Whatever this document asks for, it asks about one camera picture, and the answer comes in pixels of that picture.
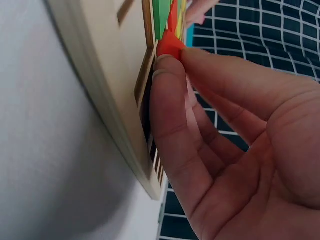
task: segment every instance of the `red paper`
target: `red paper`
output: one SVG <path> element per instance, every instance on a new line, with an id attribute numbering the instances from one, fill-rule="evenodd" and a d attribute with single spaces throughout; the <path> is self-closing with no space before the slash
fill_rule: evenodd
<path id="1" fill-rule="evenodd" d="M 165 30 L 162 40 L 159 41 L 156 48 L 156 54 L 158 56 L 168 54 L 180 61 L 181 52 L 185 47 L 184 43 L 180 41 L 173 32 Z"/>
<path id="2" fill-rule="evenodd" d="M 175 33 L 178 24 L 178 0 L 173 0 L 168 17 L 168 29 Z"/>

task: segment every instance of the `hand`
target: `hand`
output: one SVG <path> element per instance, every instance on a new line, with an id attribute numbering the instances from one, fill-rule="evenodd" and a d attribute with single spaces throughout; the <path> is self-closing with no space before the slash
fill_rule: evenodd
<path id="1" fill-rule="evenodd" d="M 206 12 L 218 2 L 219 0 L 193 0 L 185 14 L 186 27 L 190 27 L 191 24 L 202 25 Z"/>
<path id="2" fill-rule="evenodd" d="M 319 84 L 199 49 L 184 50 L 182 63 L 156 62 L 150 120 L 199 239 L 320 239 Z M 186 73 L 247 152 L 214 128 Z"/>

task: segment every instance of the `green paper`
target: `green paper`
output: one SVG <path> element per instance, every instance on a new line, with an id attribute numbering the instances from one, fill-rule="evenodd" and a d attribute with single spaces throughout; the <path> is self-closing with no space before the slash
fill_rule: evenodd
<path id="1" fill-rule="evenodd" d="M 153 0 L 155 38 L 161 40 L 167 26 L 171 0 Z"/>

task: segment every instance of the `yellow paper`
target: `yellow paper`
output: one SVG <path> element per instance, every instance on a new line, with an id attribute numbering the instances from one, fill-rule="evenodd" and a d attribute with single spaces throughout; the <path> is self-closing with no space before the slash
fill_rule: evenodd
<path id="1" fill-rule="evenodd" d="M 179 14 L 179 18 L 178 18 L 178 24 L 176 26 L 176 29 L 175 29 L 175 36 L 180 39 L 181 37 L 181 32 L 182 32 L 182 20 L 183 20 L 183 12 L 180 11 L 180 14 Z"/>
<path id="2" fill-rule="evenodd" d="M 182 12 L 186 11 L 186 7 L 187 7 L 187 0 L 182 0 L 182 4 L 181 4 Z"/>

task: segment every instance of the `blue grid fabric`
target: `blue grid fabric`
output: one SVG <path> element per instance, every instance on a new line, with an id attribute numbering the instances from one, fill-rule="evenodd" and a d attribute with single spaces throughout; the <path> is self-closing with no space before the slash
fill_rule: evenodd
<path id="1" fill-rule="evenodd" d="M 196 24 L 193 47 L 237 56 L 275 71 L 320 78 L 320 0 L 220 0 Z M 248 145 L 195 92 L 214 126 L 244 151 Z M 169 184 L 159 240 L 197 240 Z"/>

